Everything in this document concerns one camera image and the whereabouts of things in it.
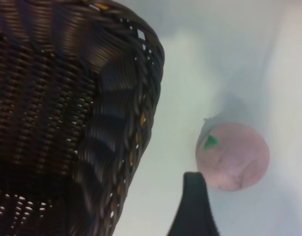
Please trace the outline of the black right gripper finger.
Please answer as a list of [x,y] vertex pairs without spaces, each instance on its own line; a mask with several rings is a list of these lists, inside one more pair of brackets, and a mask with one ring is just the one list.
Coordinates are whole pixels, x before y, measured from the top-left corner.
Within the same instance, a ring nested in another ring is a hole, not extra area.
[[207,185],[201,173],[184,173],[181,202],[168,235],[220,235],[212,215]]

